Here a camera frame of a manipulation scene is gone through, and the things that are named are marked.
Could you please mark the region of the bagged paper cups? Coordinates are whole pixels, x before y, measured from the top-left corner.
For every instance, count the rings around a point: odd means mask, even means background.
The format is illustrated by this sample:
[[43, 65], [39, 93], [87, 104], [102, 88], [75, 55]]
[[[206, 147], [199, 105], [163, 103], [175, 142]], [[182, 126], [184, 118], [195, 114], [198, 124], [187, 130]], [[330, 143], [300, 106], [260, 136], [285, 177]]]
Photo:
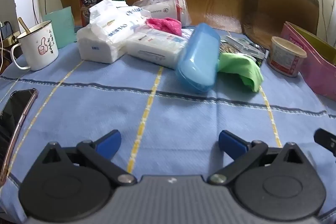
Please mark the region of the bagged paper cups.
[[133, 5], [149, 11], [152, 18], [173, 18], [180, 21], [183, 27], [191, 25], [186, 0], [139, 0]]

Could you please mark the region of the blue plastic case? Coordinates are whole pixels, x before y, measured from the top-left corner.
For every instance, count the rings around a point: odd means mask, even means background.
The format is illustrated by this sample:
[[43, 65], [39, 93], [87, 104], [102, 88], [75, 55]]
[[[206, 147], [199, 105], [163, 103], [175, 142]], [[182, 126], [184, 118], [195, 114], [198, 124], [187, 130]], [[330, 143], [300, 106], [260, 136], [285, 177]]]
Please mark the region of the blue plastic case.
[[208, 24], [198, 24], [181, 51], [176, 75], [181, 84], [195, 93], [212, 89], [217, 77], [221, 38]]

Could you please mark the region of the green snack packet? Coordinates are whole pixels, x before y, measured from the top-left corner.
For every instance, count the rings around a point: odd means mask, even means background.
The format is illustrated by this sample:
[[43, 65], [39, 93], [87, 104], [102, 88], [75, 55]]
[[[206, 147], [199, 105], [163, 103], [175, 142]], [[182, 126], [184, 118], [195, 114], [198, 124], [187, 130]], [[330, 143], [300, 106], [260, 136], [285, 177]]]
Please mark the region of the green snack packet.
[[236, 53], [250, 57], [259, 67], [261, 67], [266, 56], [266, 49], [262, 46], [246, 38], [234, 38], [229, 35], [220, 37], [220, 52]]

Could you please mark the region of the small white tissue pack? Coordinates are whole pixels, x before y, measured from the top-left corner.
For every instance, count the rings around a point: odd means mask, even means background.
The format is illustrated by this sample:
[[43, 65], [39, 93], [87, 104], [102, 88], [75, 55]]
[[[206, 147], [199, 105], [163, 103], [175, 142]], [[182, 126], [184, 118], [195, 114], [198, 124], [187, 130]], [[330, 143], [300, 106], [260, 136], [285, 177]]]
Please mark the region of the small white tissue pack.
[[181, 51], [187, 44], [187, 39], [168, 32], [142, 27], [127, 37], [124, 42], [128, 55], [175, 69]]

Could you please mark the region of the white enamel mug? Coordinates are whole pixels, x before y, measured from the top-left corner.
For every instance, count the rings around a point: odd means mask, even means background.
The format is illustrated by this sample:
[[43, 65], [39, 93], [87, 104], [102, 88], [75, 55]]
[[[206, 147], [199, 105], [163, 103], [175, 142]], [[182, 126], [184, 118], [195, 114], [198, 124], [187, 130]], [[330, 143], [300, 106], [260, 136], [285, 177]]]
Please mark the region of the white enamel mug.
[[[12, 62], [18, 69], [39, 71], [52, 62], [59, 55], [58, 46], [50, 20], [37, 24], [17, 37], [18, 43], [11, 48]], [[14, 56], [15, 48], [20, 47], [27, 66], [20, 66]]]

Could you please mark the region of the spoon in mug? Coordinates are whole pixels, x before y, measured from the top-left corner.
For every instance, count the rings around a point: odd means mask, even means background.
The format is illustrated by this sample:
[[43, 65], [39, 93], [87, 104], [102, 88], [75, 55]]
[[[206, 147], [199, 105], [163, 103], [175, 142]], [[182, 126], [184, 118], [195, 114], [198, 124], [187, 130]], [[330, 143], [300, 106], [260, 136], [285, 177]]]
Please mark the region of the spoon in mug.
[[26, 34], [30, 34], [30, 30], [28, 28], [28, 26], [25, 24], [25, 22], [23, 21], [23, 19], [21, 17], [18, 17], [18, 22], [19, 24], [23, 27], [23, 29], [25, 30]]

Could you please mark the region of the black smartphone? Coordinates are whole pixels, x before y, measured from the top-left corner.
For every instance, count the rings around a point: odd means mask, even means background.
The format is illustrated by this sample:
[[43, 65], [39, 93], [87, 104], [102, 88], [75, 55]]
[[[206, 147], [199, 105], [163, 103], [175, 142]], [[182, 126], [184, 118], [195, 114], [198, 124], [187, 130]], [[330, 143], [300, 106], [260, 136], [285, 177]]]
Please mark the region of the black smartphone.
[[6, 182], [10, 159], [23, 122], [37, 97], [35, 88], [14, 91], [1, 111], [1, 186]]

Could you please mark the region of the pink fluffy cloth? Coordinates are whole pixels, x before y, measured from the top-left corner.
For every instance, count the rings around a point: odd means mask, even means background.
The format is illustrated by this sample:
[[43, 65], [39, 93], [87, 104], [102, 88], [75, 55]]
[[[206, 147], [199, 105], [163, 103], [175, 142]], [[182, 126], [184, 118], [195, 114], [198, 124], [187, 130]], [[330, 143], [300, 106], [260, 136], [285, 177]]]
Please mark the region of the pink fluffy cloth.
[[146, 20], [146, 25], [155, 30], [182, 36], [182, 24], [179, 20], [173, 18], [149, 18]]

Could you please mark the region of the green cloth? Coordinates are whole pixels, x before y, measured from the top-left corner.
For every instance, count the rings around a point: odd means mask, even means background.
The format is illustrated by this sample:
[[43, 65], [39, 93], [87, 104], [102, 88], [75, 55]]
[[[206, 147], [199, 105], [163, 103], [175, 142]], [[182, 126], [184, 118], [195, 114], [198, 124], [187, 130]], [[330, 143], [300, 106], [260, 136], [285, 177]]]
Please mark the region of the green cloth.
[[238, 75], [243, 84], [258, 93], [264, 81], [260, 67], [242, 53], [221, 53], [218, 59], [218, 72]]

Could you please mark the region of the round red-label tub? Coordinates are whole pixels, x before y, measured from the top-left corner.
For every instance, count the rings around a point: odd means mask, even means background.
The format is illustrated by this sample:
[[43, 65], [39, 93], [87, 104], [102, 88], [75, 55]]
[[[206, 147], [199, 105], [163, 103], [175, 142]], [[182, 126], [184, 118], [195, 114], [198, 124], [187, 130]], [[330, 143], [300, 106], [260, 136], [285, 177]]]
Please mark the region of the round red-label tub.
[[272, 36], [268, 65], [288, 77], [296, 77], [307, 53], [301, 47], [278, 36]]

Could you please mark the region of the pink tin box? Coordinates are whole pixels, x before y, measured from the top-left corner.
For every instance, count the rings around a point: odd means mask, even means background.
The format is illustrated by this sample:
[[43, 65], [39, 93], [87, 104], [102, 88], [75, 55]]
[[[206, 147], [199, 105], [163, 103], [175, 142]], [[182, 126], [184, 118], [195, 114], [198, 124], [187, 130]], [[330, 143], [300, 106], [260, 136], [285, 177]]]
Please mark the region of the pink tin box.
[[290, 22], [284, 23], [280, 36], [307, 53], [307, 58], [299, 71], [311, 90], [334, 101], [336, 96], [335, 48]]

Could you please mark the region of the large white tissue pack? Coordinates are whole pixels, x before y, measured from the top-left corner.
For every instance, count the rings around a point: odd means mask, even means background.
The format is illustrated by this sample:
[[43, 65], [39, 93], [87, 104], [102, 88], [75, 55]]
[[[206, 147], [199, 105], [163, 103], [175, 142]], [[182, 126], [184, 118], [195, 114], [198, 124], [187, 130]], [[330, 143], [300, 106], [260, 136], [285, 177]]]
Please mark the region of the large white tissue pack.
[[111, 64], [126, 52], [125, 39], [145, 25], [151, 13], [125, 1], [103, 0], [89, 9], [89, 24], [76, 33], [84, 61]]

